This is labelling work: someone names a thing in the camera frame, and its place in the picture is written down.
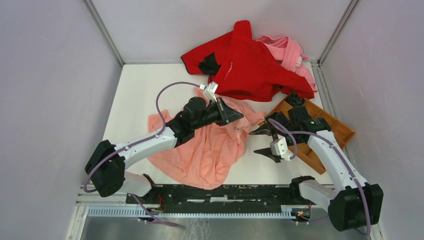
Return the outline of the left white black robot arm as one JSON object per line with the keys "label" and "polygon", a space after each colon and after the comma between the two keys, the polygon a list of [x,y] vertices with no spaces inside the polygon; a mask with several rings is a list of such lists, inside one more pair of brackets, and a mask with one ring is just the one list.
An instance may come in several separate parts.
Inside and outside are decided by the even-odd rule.
{"label": "left white black robot arm", "polygon": [[124,192],[135,194],[144,203],[150,204],[157,198],[157,189],[146,176],[127,172],[129,167],[156,153],[187,143],[197,129],[213,124],[225,126],[243,117],[221,97],[216,102],[192,97],[182,111],[159,130],[124,143],[101,141],[84,170],[94,185],[94,191],[102,198]]}

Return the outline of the salmon orange jacket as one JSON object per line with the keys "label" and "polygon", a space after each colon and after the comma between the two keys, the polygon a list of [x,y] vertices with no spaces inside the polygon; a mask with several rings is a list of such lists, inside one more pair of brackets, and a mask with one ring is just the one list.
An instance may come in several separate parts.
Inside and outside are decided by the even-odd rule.
{"label": "salmon orange jacket", "polygon": [[265,119],[244,100],[224,96],[224,102],[244,117],[225,126],[207,125],[187,143],[149,156],[148,161],[183,185],[212,190],[224,183],[230,168],[245,153],[251,128]]}

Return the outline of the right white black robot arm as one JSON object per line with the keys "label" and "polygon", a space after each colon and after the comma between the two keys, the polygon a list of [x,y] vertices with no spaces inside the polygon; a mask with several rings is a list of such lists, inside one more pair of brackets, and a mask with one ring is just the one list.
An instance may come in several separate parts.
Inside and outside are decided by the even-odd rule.
{"label": "right white black robot arm", "polygon": [[348,161],[324,118],[313,118],[305,106],[295,106],[287,115],[272,113],[250,135],[272,137],[269,147],[254,153],[275,163],[293,160],[299,145],[307,144],[323,164],[334,188],[322,185],[312,176],[300,176],[291,180],[289,199],[295,204],[316,204],[327,212],[340,232],[364,228],[363,235],[371,234],[371,226],[380,219],[384,192],[378,184],[370,184]]}

